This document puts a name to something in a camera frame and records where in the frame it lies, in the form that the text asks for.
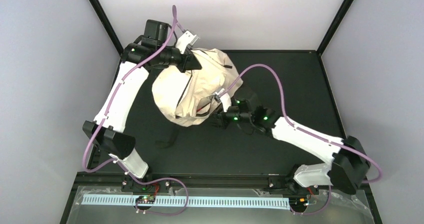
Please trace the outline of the cream canvas backpack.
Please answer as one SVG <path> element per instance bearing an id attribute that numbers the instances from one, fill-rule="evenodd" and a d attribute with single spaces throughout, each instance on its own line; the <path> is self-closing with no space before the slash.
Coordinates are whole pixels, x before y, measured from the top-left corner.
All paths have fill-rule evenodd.
<path id="1" fill-rule="evenodd" d="M 180 72 L 171 66 L 157 76 L 152 84 L 154 103 L 164 117 L 173 123 L 167 141 L 157 140 L 156 147 L 171 147 L 181 127 L 212 125 L 212 113 L 222 108 L 214 99 L 215 92 L 224 88 L 231 100 L 243 85 L 243 80 L 230 57 L 219 49 L 192 50 L 200 62 L 201 70 Z"/>

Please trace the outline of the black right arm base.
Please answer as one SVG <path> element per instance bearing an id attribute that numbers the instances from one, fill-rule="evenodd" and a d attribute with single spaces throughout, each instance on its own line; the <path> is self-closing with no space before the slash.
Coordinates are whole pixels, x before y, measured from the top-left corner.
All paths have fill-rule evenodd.
<path id="1" fill-rule="evenodd" d="M 281 191 L 284 194 L 294 196 L 318 195 L 319 190 L 312 187 L 303 187 L 298 184 L 292 177 L 286 175 L 269 175 L 267 177 L 268 185 L 263 189 L 266 192 Z"/>

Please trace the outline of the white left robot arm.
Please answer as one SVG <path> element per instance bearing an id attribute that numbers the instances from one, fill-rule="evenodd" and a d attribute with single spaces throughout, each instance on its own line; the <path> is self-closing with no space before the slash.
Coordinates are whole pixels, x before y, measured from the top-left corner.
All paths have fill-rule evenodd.
<path id="1" fill-rule="evenodd" d="M 108 163 L 93 169 L 87 167 L 88 152 L 97 147 L 110 156 L 110 162 L 121 165 L 127 175 L 143 179 L 147 174 L 149 166 L 135 148 L 136 139 L 124 134 L 140 88 L 154 68 L 173 66 L 181 72 L 201 69 L 191 52 L 199 36 L 186 29 L 181 29 L 181 36 L 177 36 L 176 27 L 181 28 L 177 20 L 168 24 L 149 19 L 144 33 L 123 50 L 116 80 L 103 107 L 94 120 L 85 121 L 82 127 L 89 139 L 82 158 L 87 173 L 96 172 Z"/>

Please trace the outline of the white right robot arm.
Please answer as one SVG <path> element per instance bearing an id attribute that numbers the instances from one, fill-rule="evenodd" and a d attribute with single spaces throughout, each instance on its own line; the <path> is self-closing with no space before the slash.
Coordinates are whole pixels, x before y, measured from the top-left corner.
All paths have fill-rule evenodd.
<path id="1" fill-rule="evenodd" d="M 247 99 L 234 100 L 229 107 L 219 106 L 211 115 L 213 124 L 227 128 L 231 122 L 246 123 L 254 132 L 300 148 L 322 162 L 297 164 L 286 177 L 285 188 L 293 194 L 311 186 L 333 186 L 345 194 L 356 194 L 363 184 L 371 162 L 361 142 L 353 137 L 331 136 Z"/>

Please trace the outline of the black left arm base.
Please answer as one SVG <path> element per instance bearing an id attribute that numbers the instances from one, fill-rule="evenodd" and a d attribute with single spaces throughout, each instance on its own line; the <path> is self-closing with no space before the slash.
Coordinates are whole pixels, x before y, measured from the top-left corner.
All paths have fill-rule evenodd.
<path id="1" fill-rule="evenodd" d="M 169 180 L 161 180 L 159 182 L 151 183 L 148 185 L 142 185 L 135 182 L 129 175 L 121 177 L 121 191 L 125 193 L 133 194 L 154 194 L 154 193 L 165 193 L 169 187 L 166 186 L 166 182 Z"/>

